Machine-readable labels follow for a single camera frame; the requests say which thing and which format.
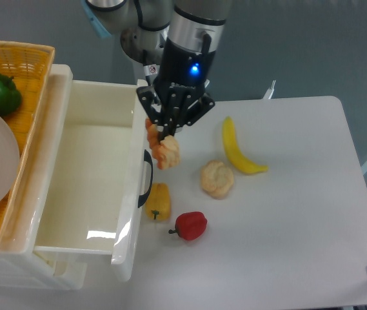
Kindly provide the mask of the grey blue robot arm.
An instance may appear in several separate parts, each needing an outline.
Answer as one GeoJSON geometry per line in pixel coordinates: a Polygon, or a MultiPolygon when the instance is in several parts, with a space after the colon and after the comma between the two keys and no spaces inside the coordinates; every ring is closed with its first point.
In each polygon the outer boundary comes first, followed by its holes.
{"type": "Polygon", "coordinates": [[[137,97],[159,140],[191,126],[215,105],[208,74],[231,1],[82,1],[100,37],[130,34],[144,74],[157,66],[137,97]]]}

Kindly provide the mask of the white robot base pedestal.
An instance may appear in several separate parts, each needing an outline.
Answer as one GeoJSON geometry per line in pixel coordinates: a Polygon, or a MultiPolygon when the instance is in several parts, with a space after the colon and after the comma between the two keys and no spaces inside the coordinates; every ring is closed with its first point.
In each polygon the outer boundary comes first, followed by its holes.
{"type": "Polygon", "coordinates": [[[212,32],[199,26],[194,29],[183,27],[178,32],[173,32],[171,37],[164,37],[165,31],[149,32],[141,28],[135,31],[125,32],[121,36],[121,44],[126,55],[139,65],[140,75],[146,80],[148,86],[157,77],[166,41],[169,39],[174,44],[183,49],[198,52],[200,51],[201,39],[203,37],[213,37],[212,32]]]}

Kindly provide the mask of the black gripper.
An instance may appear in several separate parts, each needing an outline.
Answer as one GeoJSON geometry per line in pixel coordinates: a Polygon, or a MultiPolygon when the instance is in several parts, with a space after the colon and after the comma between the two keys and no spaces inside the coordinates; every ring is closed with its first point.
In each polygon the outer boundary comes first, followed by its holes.
{"type": "Polygon", "coordinates": [[[137,97],[149,117],[157,125],[157,140],[165,133],[174,136],[185,125],[191,126],[215,106],[206,92],[207,73],[215,52],[212,39],[201,39],[200,51],[181,48],[166,41],[161,66],[154,82],[137,89],[137,97]]]}

